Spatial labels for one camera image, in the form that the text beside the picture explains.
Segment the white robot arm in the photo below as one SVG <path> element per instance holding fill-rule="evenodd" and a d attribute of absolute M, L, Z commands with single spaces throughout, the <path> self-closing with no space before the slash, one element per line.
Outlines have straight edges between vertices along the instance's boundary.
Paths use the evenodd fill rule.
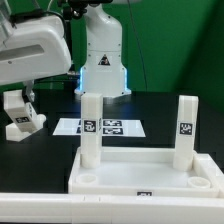
<path fill-rule="evenodd" d="M 87 57 L 80 69 L 77 95 L 100 93 L 106 102 L 129 95 L 127 70 L 122 65 L 122 26 L 104 12 L 104 4 L 127 0 L 57 0 L 61 14 L 37 8 L 12 14 L 0 0 L 0 86 L 20 83 L 34 100 L 34 81 L 67 73 L 72 66 L 66 42 L 66 22 L 86 20 Z"/>

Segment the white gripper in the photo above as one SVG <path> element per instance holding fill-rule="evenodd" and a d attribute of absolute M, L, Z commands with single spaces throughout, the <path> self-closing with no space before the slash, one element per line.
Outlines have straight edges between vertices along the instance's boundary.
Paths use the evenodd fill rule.
<path fill-rule="evenodd" d="M 35 101 L 34 79 L 66 73 L 71 56 L 64 27 L 57 16 L 28 20 L 0 28 L 0 85 L 23 82 L 22 97 Z"/>

